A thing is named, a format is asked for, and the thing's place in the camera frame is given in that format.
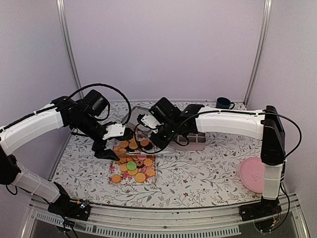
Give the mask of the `metal serving tongs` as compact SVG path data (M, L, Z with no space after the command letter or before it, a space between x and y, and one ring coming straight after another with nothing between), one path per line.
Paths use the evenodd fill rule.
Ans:
M136 125L140 124L137 120L137 117L139 114L150 114L149 109L141 107L141 106L134 106L131 111L131 117L126 125L126 127L129 127L133 132L136 127ZM147 153L154 153L155 155L168 155L175 152L175 149L168 145L165 149L159 152L159 148L156 147L152 141L150 140L151 133L153 132L152 129L149 129L143 125L138 125L136 129L136 138L141 142L142 140L146 139L149 141L150 144L152 144L152 148L147 150L144 149Z

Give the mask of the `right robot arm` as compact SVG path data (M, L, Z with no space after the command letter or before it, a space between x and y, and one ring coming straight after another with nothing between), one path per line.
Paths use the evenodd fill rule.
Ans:
M260 216L275 209L285 158L276 109L242 111L162 98L139 122L151 131L157 190L176 207L219 206L263 199Z

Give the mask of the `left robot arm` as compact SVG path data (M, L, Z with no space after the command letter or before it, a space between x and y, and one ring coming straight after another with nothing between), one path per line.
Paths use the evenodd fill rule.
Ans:
M70 215L75 203L70 200L65 189L60 184L43 179L25 169L13 153L50 131L69 127L80 130L94 141L93 151L97 158L116 160L115 153L105 149L105 146L109 139L123 136L126 127L115 122L100 124L97 117L105 107L105 98L96 92L77 101L63 96L52 100L42 109L1 127L0 183L35 194L61 214Z

